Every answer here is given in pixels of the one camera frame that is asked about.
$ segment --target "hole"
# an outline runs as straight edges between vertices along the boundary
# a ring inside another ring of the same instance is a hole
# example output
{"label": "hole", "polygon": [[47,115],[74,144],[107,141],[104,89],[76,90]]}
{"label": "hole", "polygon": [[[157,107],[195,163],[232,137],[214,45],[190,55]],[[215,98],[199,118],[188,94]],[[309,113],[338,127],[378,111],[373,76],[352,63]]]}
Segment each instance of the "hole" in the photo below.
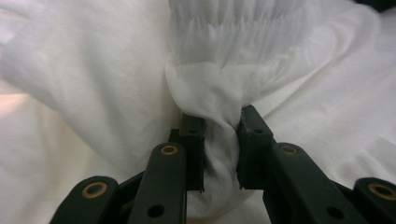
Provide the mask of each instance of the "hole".
{"label": "hole", "polygon": [[389,186],[374,182],[369,184],[369,190],[382,199],[396,201],[396,190]]}
{"label": "hole", "polygon": [[281,146],[280,150],[282,150],[283,153],[287,154],[287,155],[295,155],[297,154],[297,149],[295,149],[294,147],[289,147],[289,146]]}
{"label": "hole", "polygon": [[161,153],[165,156],[170,156],[177,153],[177,147],[174,146],[166,146],[161,148]]}
{"label": "hole", "polygon": [[328,206],[328,207],[326,207],[326,211],[327,211],[327,214],[329,214],[331,217],[334,217],[337,219],[344,218],[344,213],[341,212],[341,210],[336,207]]}
{"label": "hole", "polygon": [[148,209],[149,217],[160,217],[163,215],[165,208],[162,205],[153,205]]}
{"label": "hole", "polygon": [[380,194],[383,194],[383,195],[386,195],[386,196],[392,195],[392,192],[391,192],[390,190],[385,189],[385,188],[383,188],[383,187],[376,187],[375,189],[376,189],[376,191],[378,191]]}
{"label": "hole", "polygon": [[92,186],[90,186],[90,187],[87,189],[87,192],[88,192],[89,194],[94,194],[94,193],[99,192],[102,188],[103,188],[102,185],[92,185]]}
{"label": "hole", "polygon": [[263,131],[261,129],[256,129],[254,130],[254,133],[263,133]]}
{"label": "hole", "polygon": [[93,182],[87,185],[81,192],[82,197],[86,199],[93,199],[101,196],[107,190],[107,183]]}

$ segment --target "white cloth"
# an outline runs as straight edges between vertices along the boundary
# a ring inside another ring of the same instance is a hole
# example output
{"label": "white cloth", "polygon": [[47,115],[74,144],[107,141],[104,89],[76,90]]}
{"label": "white cloth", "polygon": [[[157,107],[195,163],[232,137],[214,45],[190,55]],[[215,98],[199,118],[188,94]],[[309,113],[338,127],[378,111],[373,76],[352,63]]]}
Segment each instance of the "white cloth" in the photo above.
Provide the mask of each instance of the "white cloth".
{"label": "white cloth", "polygon": [[265,218],[258,194],[223,215],[250,195],[235,179],[243,105],[254,104],[277,141],[306,149],[330,178],[348,187],[371,175],[396,182],[394,11],[380,17],[342,0],[169,6],[52,2],[7,44],[2,78],[46,106],[2,96],[6,223],[48,221],[84,177],[142,171],[177,127],[179,108],[207,124],[206,192],[189,194],[188,215],[211,218],[191,223]]}

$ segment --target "brass ring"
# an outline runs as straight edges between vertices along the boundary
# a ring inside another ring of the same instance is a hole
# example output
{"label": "brass ring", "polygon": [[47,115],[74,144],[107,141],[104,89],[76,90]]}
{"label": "brass ring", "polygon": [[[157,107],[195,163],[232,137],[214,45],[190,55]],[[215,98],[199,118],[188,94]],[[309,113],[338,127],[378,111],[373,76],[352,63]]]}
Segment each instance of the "brass ring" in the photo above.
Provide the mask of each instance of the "brass ring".
{"label": "brass ring", "polygon": [[161,153],[165,156],[170,156],[177,153],[177,147],[174,146],[166,146],[161,148]]}
{"label": "brass ring", "polygon": [[380,183],[369,184],[369,190],[385,200],[396,201],[396,190]]}
{"label": "brass ring", "polygon": [[81,192],[81,196],[86,199],[93,199],[101,196],[107,190],[107,183],[93,182],[87,185]]}
{"label": "brass ring", "polygon": [[295,154],[298,153],[297,149],[295,149],[294,147],[290,147],[290,146],[281,146],[280,150],[283,153],[285,153],[287,155],[290,155],[290,156],[295,155]]}

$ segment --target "white sheet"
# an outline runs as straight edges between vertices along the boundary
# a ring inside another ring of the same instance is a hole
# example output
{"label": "white sheet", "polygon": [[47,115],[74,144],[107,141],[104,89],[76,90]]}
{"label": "white sheet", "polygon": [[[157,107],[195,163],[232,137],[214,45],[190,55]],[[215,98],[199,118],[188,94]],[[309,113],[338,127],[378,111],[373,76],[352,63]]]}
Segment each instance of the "white sheet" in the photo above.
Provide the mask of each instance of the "white sheet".
{"label": "white sheet", "polygon": [[47,222],[80,179],[143,170],[179,107],[209,127],[206,193],[189,194],[188,211],[206,219],[191,223],[266,219],[260,193],[236,207],[249,194],[234,178],[233,129],[251,103],[277,141],[305,148],[330,178],[396,182],[394,11],[379,17],[347,1],[169,5],[53,2],[7,44],[2,78],[39,102],[2,88],[2,220]]}

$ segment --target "black bracket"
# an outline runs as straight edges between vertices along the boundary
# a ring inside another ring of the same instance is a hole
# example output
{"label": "black bracket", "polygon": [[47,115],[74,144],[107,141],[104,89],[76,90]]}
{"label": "black bracket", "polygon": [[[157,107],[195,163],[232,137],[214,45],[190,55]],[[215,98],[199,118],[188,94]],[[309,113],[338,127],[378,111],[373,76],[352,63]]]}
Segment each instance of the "black bracket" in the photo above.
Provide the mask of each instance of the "black bracket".
{"label": "black bracket", "polygon": [[[331,181],[302,148],[277,143],[252,105],[242,109],[237,135],[240,187],[264,190],[273,224],[396,224],[396,186],[388,181],[363,178],[354,189]],[[183,115],[145,172],[120,185],[105,176],[81,181],[51,223],[184,224],[186,191],[204,190],[204,142],[204,121]]]}

